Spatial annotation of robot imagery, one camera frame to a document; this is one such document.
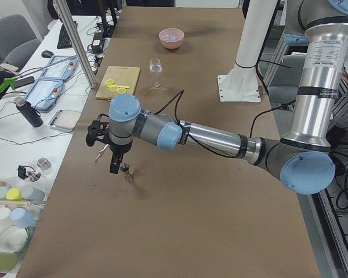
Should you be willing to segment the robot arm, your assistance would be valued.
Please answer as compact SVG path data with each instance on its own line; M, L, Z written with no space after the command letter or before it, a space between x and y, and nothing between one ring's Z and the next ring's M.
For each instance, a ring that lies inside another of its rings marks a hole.
M348 1L289 1L287 9L287 34L304 36L309 45L291 126L280 140L167 119L142 109L135 96L119 94L108 112L111 172L118 172L134 138L168 150L193 142L225 158L245 159L296 193L325 189L335 176L326 133L348 48Z

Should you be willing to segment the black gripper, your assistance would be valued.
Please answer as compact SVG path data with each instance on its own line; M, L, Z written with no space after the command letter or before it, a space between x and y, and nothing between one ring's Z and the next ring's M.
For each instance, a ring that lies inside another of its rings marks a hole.
M110 144L110 149L113 152L113 155L111 157L111 163L110 163L110 173L112 174L118 174L119 172L119 165L123 161L123 154L127 153L131 147L132 147L132 141L129 142L128 144L116 144L116 143L111 143Z

